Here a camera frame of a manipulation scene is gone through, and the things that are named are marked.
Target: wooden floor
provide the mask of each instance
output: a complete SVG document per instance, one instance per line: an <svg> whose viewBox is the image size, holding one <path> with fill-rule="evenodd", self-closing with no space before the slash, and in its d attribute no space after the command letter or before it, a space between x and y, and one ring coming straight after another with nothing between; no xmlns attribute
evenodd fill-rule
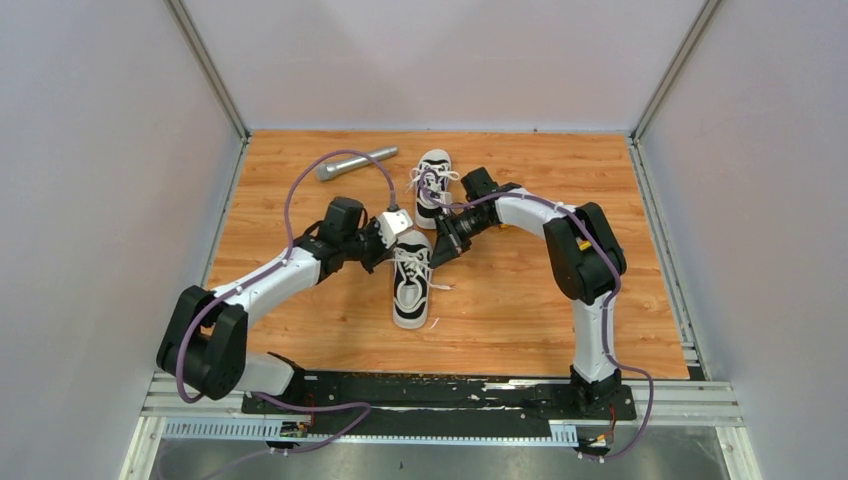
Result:
<svg viewBox="0 0 848 480"><path fill-rule="evenodd" d="M600 204L628 265L615 311L619 359L658 378L688 378L625 141L616 135L258 132L209 285L235 280L285 247L283 202L311 161L340 148L368 151L387 145L400 148L385 165L400 205L410 213L413 194L404 193L409 170L432 148L447 150L461 174L485 166L498 183L516 182L564 203ZM454 198L464 198L459 182L450 190ZM385 181L375 168L327 183L310 174L294 195L295 235L323 218L337 195L360 200L371 215L388 203ZM414 331L392 322L391 276L388 263L373 275L358 263L347 264L262 319L249 334L249 348L277 352L313 369L568 374L574 355L571 307L554 283L544 240L516 228L475 237L468 253L435 272L434 282L456 289L434 290L430 319Z"/></svg>

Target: white wall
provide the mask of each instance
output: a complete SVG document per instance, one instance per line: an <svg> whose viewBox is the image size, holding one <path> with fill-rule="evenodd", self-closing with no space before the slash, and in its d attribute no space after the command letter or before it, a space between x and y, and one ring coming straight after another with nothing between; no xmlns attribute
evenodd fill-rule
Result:
<svg viewBox="0 0 848 480"><path fill-rule="evenodd" d="M185 0L252 128L635 127L703 0Z"/></svg>
<svg viewBox="0 0 848 480"><path fill-rule="evenodd" d="M161 1L0 14L0 477L111 479L237 139Z"/></svg>
<svg viewBox="0 0 848 480"><path fill-rule="evenodd" d="M846 25L841 0L724 2L644 142L769 480L848 470Z"/></svg>

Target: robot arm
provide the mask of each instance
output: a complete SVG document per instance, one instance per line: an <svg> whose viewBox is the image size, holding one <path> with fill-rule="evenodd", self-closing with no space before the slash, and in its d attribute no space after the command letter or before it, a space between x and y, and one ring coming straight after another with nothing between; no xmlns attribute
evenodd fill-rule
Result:
<svg viewBox="0 0 848 480"><path fill-rule="evenodd" d="M298 401L298 393L287 389L303 377L303 369L274 354L248 353L247 331L280 303L322 282L347 261L359 261L373 272L391 255L397 237L412 228L405 210L383 212L360 226L363 214L361 203L337 197L324 220L294 241L290 255L284 250L250 274L214 290L192 286L183 291L156 355L159 368L176 375L180 344L191 323L216 297L225 297L200 323L214 326L212 333L199 329L191 333L183 368L186 383L212 400L237 390L290 393Z"/></svg>
<svg viewBox="0 0 848 480"><path fill-rule="evenodd" d="M545 239L554 279L563 294L572 300L576 335L572 383L579 389L585 405L605 402L621 385L621 372L607 355L615 355L612 335L605 352L602 330L602 305L612 294L615 280L573 221L552 207L574 213L600 243L619 274L623 274L627 268L624 255L603 211L594 203L575 207L545 201L548 206L531 200L527 197L532 194L519 185L498 186L485 168L463 177L462 185L466 198L475 205L459 214L446 213L436 220L438 237L430 266L436 268L460 256L471 247L472 236L493 225L513 225ZM479 201L487 196L492 199ZM615 298L610 299L607 306L608 332L613 331L614 302Z"/></svg>

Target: black and white sneaker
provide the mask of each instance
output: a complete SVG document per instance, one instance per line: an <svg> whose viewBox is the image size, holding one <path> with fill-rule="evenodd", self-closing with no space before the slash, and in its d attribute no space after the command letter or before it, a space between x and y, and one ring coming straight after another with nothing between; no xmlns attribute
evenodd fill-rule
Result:
<svg viewBox="0 0 848 480"><path fill-rule="evenodd" d="M409 186L415 188L415 224L419 228L433 230L436 228L436 215L442 208L431 202L423 190L418 189L418 182L422 175L424 175L427 188L435 192L441 203L449 205L452 202L448 192L448 182L459 180L459 173L451 170L450 155L440 148L425 153L418 161L418 165L409 173L412 179Z"/></svg>
<svg viewBox="0 0 848 480"><path fill-rule="evenodd" d="M430 241L423 233L412 230L398 238L394 250L395 292L392 320L401 328L419 328L427 322L430 288L450 290L446 285L430 282Z"/></svg>

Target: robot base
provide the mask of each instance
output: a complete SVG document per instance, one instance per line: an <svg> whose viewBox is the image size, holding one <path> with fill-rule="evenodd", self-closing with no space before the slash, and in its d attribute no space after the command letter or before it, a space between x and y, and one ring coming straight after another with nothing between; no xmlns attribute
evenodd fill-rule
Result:
<svg viewBox="0 0 848 480"><path fill-rule="evenodd" d="M606 398L607 403L587 409L581 408L582 391L568 378L341 371L307 371L303 378L304 393L297 404L311 405L314 400L316 406L330 406L363 401L381 407L356 427L360 435L544 437L550 434L549 420L609 421L609 405L615 407L618 420L636 419L635 402L627 385L617 388ZM274 415L280 410L245 397L242 412ZM357 410L316 414L309 432L335 433L358 414Z"/></svg>

